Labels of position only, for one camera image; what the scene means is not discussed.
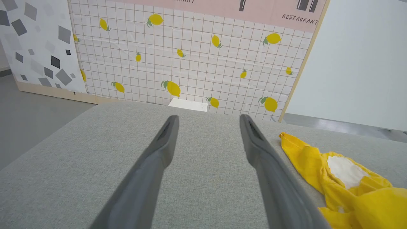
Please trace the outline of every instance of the gray floor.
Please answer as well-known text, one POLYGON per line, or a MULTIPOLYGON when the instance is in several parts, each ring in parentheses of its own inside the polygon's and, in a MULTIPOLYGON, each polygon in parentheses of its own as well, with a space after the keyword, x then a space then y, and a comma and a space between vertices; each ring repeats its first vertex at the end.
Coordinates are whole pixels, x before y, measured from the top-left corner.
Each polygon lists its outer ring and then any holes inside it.
MULTIPOLYGON (((0 77, 0 170, 94 104, 20 92, 0 77)), ((284 122, 407 143, 407 135, 375 127, 286 114, 284 122)))
POLYGON ((20 92, 0 77, 0 170, 94 104, 20 92))

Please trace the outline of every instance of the white grid wallpaper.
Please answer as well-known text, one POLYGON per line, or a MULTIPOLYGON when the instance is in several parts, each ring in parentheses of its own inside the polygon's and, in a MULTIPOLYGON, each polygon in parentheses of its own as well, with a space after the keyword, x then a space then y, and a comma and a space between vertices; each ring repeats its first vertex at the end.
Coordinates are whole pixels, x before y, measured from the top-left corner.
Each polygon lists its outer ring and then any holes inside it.
POLYGON ((161 87, 172 81, 180 98, 219 100, 208 111, 277 121, 309 47, 312 33, 219 16, 105 0, 68 1, 79 65, 86 73, 91 94, 130 101, 168 105, 173 98, 161 87), (147 27, 153 14, 164 19, 147 27), (104 19, 110 31, 100 27, 104 19), (271 33, 281 41, 263 45, 271 33), (223 47, 211 44, 217 35, 223 47), (181 49, 186 55, 177 54, 181 49), (140 53, 141 61, 136 62, 140 53), (292 75, 287 75, 290 67, 292 75), (245 69, 247 76, 240 75, 245 69), (118 92, 112 82, 124 86, 118 92), (258 100, 271 97, 275 112, 258 100))

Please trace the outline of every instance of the yellow lemon print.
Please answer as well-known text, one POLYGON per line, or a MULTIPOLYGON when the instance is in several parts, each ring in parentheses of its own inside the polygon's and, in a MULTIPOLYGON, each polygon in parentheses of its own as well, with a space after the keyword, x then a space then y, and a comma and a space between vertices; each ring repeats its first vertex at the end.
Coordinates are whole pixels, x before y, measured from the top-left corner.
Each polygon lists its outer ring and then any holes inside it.
POLYGON ((213 97, 209 97, 206 99, 214 108, 218 108, 219 106, 219 101, 213 97))
POLYGON ((272 111, 272 112, 276 111, 276 109, 277 109, 276 100, 274 100, 273 98, 270 98, 270 97, 262 97, 258 101, 260 102, 260 100, 261 100, 261 104, 264 103, 264 108, 266 108, 266 110, 272 111))
POLYGON ((110 31, 110 28, 109 28, 109 26, 107 25, 107 23, 106 23, 105 20, 103 20, 103 19, 101 18, 101 20, 100 20, 99 23, 100 23, 102 29, 104 29, 104 30, 106 30, 106 31, 110 31))
POLYGON ((74 34, 74 41, 79 42, 79 41, 81 41, 81 39, 79 39, 79 38, 76 36, 76 34, 74 34))
POLYGON ((153 25, 161 25, 163 21, 164 19, 162 19, 161 15, 155 13, 147 19, 147 27, 150 28, 150 26, 153 25))
POLYGON ((240 78, 245 78, 247 75, 247 71, 243 69, 243 72, 240 74, 240 78))
POLYGON ((177 54, 178 54, 180 57, 185 57, 185 54, 182 52, 181 49, 178 49, 178 50, 177 50, 177 54))
POLYGON ((287 67, 287 69, 285 70, 285 73, 287 73, 287 75, 294 74, 290 67, 287 67))
POLYGON ((125 88, 123 87, 123 85, 121 85, 118 82, 113 82, 112 83, 113 87, 115 87, 118 91, 120 91, 121 93, 125 92, 125 88))
POLYGON ((82 69, 80 69, 80 70, 81 70, 81 74, 82 74, 82 79, 83 79, 84 82, 86 82, 85 72, 82 69))
POLYGON ((212 37, 212 44, 215 45, 217 48, 221 48, 223 45, 221 44, 221 41, 219 40, 219 37, 216 35, 213 35, 212 37))
POLYGON ((280 35, 278 35, 277 33, 272 33, 270 35, 268 35, 266 38, 264 38, 263 41, 263 46, 264 44, 277 44, 278 42, 281 41, 280 35))
POLYGON ((163 81, 161 82, 161 86, 164 86, 164 89, 167 88, 168 92, 173 96, 178 96, 181 94, 181 89, 179 86, 172 82, 172 81, 163 81))
POLYGON ((136 55, 136 61, 139 62, 140 60, 141 60, 141 55, 140 55, 140 53, 137 53, 137 55, 136 55))

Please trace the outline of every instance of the crumpled yellow fabric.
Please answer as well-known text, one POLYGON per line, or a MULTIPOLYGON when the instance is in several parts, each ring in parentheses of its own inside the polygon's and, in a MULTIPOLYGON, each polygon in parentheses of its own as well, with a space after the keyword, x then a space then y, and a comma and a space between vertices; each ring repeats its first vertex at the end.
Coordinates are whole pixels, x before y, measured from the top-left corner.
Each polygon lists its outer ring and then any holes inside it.
POLYGON ((407 189, 394 188, 380 175, 346 157, 369 176, 360 185, 346 189, 328 167, 328 157, 299 138, 281 133, 281 147, 302 177, 325 196, 327 207, 319 208, 334 229, 407 228, 407 189))

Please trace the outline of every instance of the white board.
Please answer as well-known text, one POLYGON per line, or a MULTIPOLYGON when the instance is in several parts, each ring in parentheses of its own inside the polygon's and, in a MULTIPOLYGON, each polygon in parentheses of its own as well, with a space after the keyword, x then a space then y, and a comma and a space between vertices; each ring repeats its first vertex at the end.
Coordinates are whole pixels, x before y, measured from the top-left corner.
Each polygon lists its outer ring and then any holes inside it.
POLYGON ((287 113, 407 130, 407 3, 331 0, 287 113))

